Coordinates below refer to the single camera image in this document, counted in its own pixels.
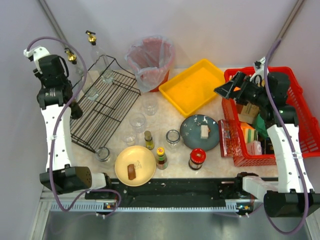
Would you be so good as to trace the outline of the glass oil bottle gold spout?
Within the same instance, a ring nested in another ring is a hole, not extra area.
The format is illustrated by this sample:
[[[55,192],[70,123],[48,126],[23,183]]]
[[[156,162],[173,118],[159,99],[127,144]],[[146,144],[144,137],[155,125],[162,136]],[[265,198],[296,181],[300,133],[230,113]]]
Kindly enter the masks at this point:
[[[96,86],[94,85],[94,82],[90,74],[85,74],[83,66],[80,65],[80,60],[77,59],[77,56],[70,50],[70,48],[66,47],[64,49],[64,52],[67,55],[68,61],[73,66],[72,71],[75,73],[76,83],[78,85],[83,84],[83,87],[81,89],[82,93],[90,101],[95,101],[99,96],[99,92]]]

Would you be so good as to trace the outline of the sauce bottle yellow cap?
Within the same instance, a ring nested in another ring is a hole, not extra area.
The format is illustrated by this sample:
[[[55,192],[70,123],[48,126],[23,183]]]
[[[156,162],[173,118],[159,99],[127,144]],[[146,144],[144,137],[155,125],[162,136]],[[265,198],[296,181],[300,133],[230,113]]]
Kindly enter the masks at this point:
[[[163,147],[158,147],[156,150],[156,165],[160,170],[168,167],[168,158]]]

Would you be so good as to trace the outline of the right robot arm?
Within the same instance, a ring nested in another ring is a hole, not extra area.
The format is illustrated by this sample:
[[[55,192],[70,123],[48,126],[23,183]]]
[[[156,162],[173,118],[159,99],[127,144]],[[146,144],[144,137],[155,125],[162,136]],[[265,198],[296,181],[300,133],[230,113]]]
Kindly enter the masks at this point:
[[[259,107],[273,146],[277,184],[247,173],[242,178],[242,190],[262,201],[270,218],[307,217],[320,207],[320,195],[305,171],[296,109],[287,104],[290,78],[282,72],[269,72],[266,78],[265,85],[261,85],[261,77],[249,77],[238,71],[231,80],[214,89],[224,99]]]

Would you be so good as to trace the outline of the dark sauce bottle black cap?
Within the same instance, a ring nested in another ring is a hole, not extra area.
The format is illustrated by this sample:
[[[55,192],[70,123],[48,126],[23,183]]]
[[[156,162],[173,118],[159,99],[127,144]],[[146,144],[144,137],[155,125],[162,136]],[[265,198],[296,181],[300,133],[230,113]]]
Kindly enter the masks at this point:
[[[70,114],[71,119],[78,120],[82,117],[83,111],[76,100],[73,100],[70,103],[69,107],[71,109],[71,114]]]

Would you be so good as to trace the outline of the red lid chili jar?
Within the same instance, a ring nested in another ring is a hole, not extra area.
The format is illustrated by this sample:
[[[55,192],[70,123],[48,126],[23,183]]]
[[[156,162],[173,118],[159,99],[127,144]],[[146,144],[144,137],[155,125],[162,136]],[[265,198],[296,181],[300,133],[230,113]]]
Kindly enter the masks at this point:
[[[192,170],[199,170],[202,168],[206,160],[206,152],[201,148],[195,148],[189,155],[188,165]]]

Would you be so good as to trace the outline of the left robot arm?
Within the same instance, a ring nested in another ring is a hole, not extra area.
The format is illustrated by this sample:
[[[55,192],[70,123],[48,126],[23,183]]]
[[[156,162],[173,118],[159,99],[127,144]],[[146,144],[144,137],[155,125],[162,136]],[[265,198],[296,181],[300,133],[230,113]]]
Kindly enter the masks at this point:
[[[72,150],[70,120],[82,117],[72,99],[72,84],[65,60],[49,54],[38,60],[41,89],[37,101],[46,128],[48,157],[46,170],[39,175],[41,184],[58,195],[79,190],[97,190],[108,185],[104,173],[92,173],[87,166],[77,166]]]

